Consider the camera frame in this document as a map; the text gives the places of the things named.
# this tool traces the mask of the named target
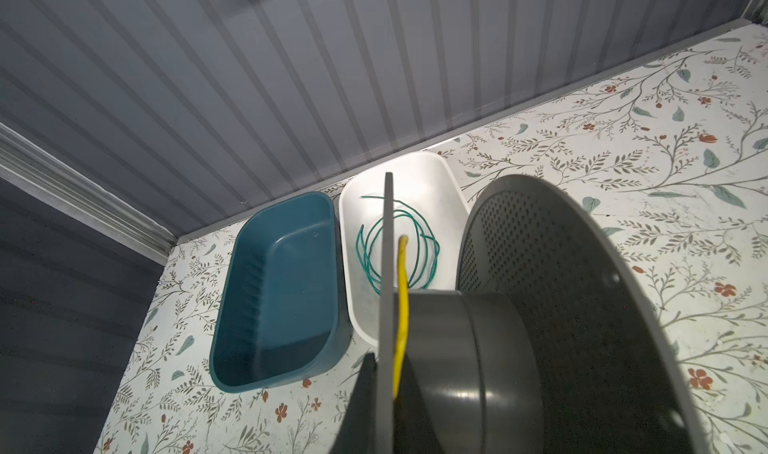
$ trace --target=metal frame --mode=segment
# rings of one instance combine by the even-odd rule
[[[750,21],[746,19],[736,19],[732,20],[731,22],[728,22],[727,24],[723,24],[721,26],[717,26],[714,29],[707,30],[705,32],[702,32],[701,34],[697,34],[695,36],[688,37],[685,40],[681,40],[680,42],[676,42],[675,44],[668,45],[662,49],[656,50],[654,52],[651,52],[650,54],[646,54],[643,56],[639,56],[638,58],[635,58],[633,60],[630,60],[629,62],[626,62],[621,65],[617,65],[616,67],[610,68],[608,70],[604,70],[603,72],[600,72],[599,74],[592,75],[589,77],[586,77],[584,79],[581,79],[577,82],[574,82],[573,84],[568,84],[567,86],[563,86],[557,90],[552,90],[552,92],[549,92],[547,94],[535,97],[534,99],[528,100],[523,103],[519,103],[518,105],[515,105],[513,107],[510,107],[509,109],[502,110],[501,112],[494,113],[490,116],[484,117],[480,119],[479,121],[475,121],[472,123],[468,123],[465,126],[459,127],[457,129],[454,129],[453,131],[449,131],[446,133],[443,133],[441,135],[438,135],[436,137],[433,137],[427,141],[420,142],[417,144],[414,144],[410,147],[406,147],[405,149],[402,149],[400,151],[394,152],[392,154],[389,154],[388,156],[382,157],[381,159],[378,159],[376,161],[367,163],[365,165],[362,165],[360,167],[357,167],[355,169],[351,169],[350,171],[344,172],[340,175],[331,177],[328,180],[323,180],[321,182],[318,182],[312,186],[305,187],[302,190],[297,190],[294,193],[288,194],[286,196],[283,196],[279,199],[275,199],[271,202],[265,203],[261,206],[255,207],[253,209],[248,209],[245,212],[236,214],[232,217],[229,217],[224,220],[220,220],[219,222],[212,223],[211,225],[207,227],[203,227],[202,229],[195,230],[191,233],[185,234],[181,237],[179,237],[179,244],[185,243],[188,240],[195,239],[200,236],[204,236],[207,233],[211,233],[215,230],[221,229],[222,227],[229,226],[231,224],[234,224],[235,222],[239,222],[243,219],[248,219],[252,217],[255,213],[259,212],[262,209],[265,209],[271,205],[274,205],[275,203],[282,202],[285,199],[290,199],[291,197],[297,196],[301,193],[309,192],[312,190],[321,190],[325,187],[329,187],[335,183],[338,183],[342,180],[349,179],[351,177],[354,177],[358,173],[365,171],[367,169],[370,169],[371,167],[374,167],[376,165],[379,165],[380,163],[389,161],[391,159],[394,159],[395,157],[399,157],[403,154],[409,153],[409,152],[416,152],[416,151],[424,151],[425,149],[428,149],[430,147],[434,147],[435,145],[439,143],[443,143],[445,141],[450,141],[452,138],[460,136],[462,134],[465,134],[467,132],[474,131],[475,129],[479,127],[483,127],[488,123],[499,121],[505,117],[513,116],[516,113],[523,112],[524,110],[530,109],[534,106],[537,106],[541,103],[549,102],[550,100],[556,99],[560,96],[563,96],[565,94],[568,94],[570,92],[573,92],[574,90],[582,89],[586,86],[590,86],[592,84],[595,84],[601,80],[605,80],[608,78],[611,78],[612,76],[619,75],[627,70],[634,69],[635,67],[639,67],[641,65],[645,65],[648,62],[657,59],[660,56],[665,56],[668,54],[673,54],[674,52],[677,52],[678,50],[683,50],[687,47],[699,44],[700,42],[703,42],[705,40],[709,40],[713,37],[716,37],[718,35],[725,34],[729,30],[737,29],[741,26],[749,25],[751,24]]]
[[[392,173],[384,174],[384,210],[382,223],[382,259],[395,258],[394,180]],[[376,454],[392,452],[394,429],[394,401],[392,383],[395,366],[395,266],[382,263],[382,288],[379,297],[379,360],[376,367],[376,416],[373,426],[373,447]]]
[[[0,177],[160,265],[176,236],[0,123]]]
[[[750,0],[741,17],[752,22],[768,25],[768,0]]]

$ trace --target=gray spool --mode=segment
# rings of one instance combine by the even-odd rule
[[[490,183],[457,291],[410,295],[410,359],[446,452],[707,452],[648,301],[556,187]]]

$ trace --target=teal plastic basin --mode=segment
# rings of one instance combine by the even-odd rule
[[[339,362],[352,333],[340,258],[338,222],[323,193],[275,204],[243,226],[210,350],[219,389],[280,386]]]

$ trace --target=yellow cable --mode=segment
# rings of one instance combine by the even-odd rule
[[[406,356],[408,342],[408,273],[406,272],[406,246],[408,236],[400,236],[397,247],[397,293],[400,304],[400,315],[397,324],[397,341],[395,342],[395,372],[392,373],[392,398],[397,399],[400,390],[400,372],[402,360]]]

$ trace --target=red flower print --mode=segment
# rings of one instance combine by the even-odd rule
[[[282,422],[283,418],[288,416],[288,406],[283,404],[283,402],[280,403],[280,407],[275,409],[275,414],[277,414],[277,421]]]
[[[703,369],[697,369],[694,371],[693,369],[688,369],[688,373],[690,374],[690,379],[688,382],[695,387],[695,388],[701,388],[710,390],[710,386],[712,385],[712,378],[706,375],[706,371]]]
[[[755,367],[757,367],[757,366],[758,366],[760,363],[763,363],[763,364],[768,364],[768,359],[763,359],[762,357],[758,356],[757,354],[755,354],[755,355],[752,357],[752,359],[753,359],[753,360],[751,361],[751,363],[752,363],[752,365],[753,365],[753,366],[755,366]]]
[[[715,292],[719,295],[722,295],[723,297],[732,296],[736,297],[736,287],[731,286],[730,284],[723,285],[722,283],[715,282]]]

